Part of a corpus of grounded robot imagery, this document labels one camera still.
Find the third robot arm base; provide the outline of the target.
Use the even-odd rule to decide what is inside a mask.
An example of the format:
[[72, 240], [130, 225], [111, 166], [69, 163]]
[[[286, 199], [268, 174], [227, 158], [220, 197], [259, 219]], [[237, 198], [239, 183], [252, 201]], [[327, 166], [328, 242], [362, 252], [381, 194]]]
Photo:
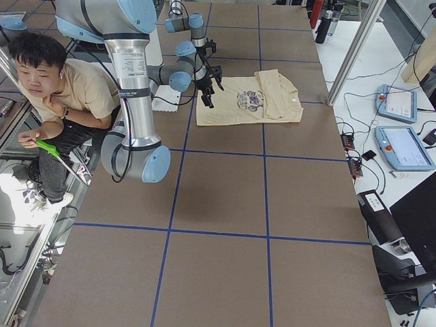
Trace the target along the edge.
[[27, 30], [22, 14], [1, 13], [1, 47], [8, 45]]

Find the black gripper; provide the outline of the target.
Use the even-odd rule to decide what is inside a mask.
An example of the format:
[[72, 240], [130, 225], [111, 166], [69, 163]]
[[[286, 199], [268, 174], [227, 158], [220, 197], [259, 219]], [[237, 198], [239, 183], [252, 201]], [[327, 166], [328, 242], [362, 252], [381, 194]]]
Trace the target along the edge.
[[201, 90], [202, 95], [201, 99], [203, 104], [206, 107], [214, 108], [212, 103], [212, 95], [215, 94], [213, 91], [212, 83], [215, 81], [217, 86], [223, 91], [224, 87], [222, 86], [222, 67], [220, 65], [211, 65], [208, 62], [208, 59], [216, 53], [217, 44], [214, 40], [210, 39], [199, 39], [196, 41], [196, 52], [197, 58], [201, 60], [201, 68], [203, 77], [196, 78], [197, 81], [200, 81], [200, 85], [198, 86], [199, 90]]

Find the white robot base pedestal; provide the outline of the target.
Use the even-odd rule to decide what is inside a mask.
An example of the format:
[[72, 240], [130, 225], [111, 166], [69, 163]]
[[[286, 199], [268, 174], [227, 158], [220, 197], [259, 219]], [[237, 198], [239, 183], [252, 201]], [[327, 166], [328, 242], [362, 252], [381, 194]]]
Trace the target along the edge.
[[155, 29], [149, 37], [145, 55], [152, 94], [152, 109], [155, 112], [176, 112], [181, 92], [175, 91], [169, 85], [170, 66], [164, 65], [157, 30]]

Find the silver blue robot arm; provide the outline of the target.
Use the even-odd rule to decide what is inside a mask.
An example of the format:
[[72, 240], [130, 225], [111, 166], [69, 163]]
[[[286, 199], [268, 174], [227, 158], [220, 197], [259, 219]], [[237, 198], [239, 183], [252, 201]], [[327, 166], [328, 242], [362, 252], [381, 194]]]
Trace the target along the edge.
[[113, 178], [158, 183], [171, 154], [155, 132], [146, 47], [157, 15], [152, 1], [57, 1], [57, 27], [72, 39], [103, 44], [114, 67], [122, 118], [104, 138], [101, 161]]
[[147, 67], [151, 96], [156, 97], [161, 85], [168, 85], [171, 89], [183, 93], [194, 84], [195, 90], [202, 92], [203, 104], [213, 108], [213, 83], [223, 89], [222, 68], [219, 65], [212, 66], [208, 62], [211, 55], [207, 50], [211, 49], [213, 54], [216, 53], [217, 44], [206, 37], [203, 15], [197, 12], [189, 14], [182, 1], [171, 1], [165, 26], [168, 33], [189, 31], [191, 36], [189, 40], [176, 46], [177, 60], [174, 65]]

